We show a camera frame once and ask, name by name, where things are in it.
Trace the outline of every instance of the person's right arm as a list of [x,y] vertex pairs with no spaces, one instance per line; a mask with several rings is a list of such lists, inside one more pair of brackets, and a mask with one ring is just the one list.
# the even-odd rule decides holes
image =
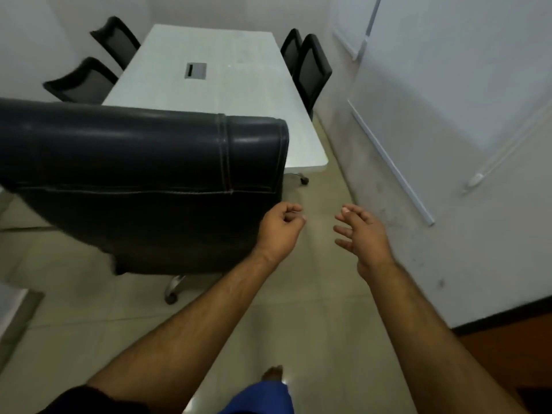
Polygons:
[[359,274],[370,287],[419,414],[526,413],[462,346],[395,261],[382,222],[350,204],[336,219],[351,227],[334,227],[351,240],[336,243],[359,259]]

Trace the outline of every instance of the forearm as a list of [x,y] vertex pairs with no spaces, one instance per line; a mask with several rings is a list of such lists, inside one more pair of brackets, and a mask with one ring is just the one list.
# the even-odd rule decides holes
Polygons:
[[88,384],[154,411],[182,412],[274,268],[262,257],[249,256]]
[[380,266],[367,282],[420,414],[525,412],[461,345],[404,269]]

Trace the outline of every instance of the person's left hand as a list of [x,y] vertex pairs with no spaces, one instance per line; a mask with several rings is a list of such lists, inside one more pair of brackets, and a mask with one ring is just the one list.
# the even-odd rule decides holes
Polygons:
[[297,203],[280,202],[270,209],[260,222],[257,245],[252,255],[264,257],[278,265],[295,247],[306,216],[298,214],[303,207]]

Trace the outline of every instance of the blue pants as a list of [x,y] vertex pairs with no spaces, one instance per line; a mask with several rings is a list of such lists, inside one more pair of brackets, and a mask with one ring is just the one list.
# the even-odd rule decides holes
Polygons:
[[248,386],[218,414],[253,412],[255,414],[294,414],[288,386],[280,381],[264,380]]

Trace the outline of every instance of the skin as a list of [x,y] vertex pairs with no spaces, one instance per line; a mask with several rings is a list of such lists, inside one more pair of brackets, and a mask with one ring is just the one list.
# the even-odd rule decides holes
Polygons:
[[[154,412],[181,413],[197,391],[255,294],[295,247],[306,219],[298,204],[268,211],[257,245],[202,296],[124,350],[89,381],[116,400]],[[462,347],[398,264],[383,224],[345,205],[336,243],[358,257],[420,414],[525,413]],[[281,380],[281,366],[265,379]]]
[[333,229],[336,244],[358,257],[357,269],[401,364],[419,414],[526,413],[450,331],[392,255],[383,223],[347,204]]

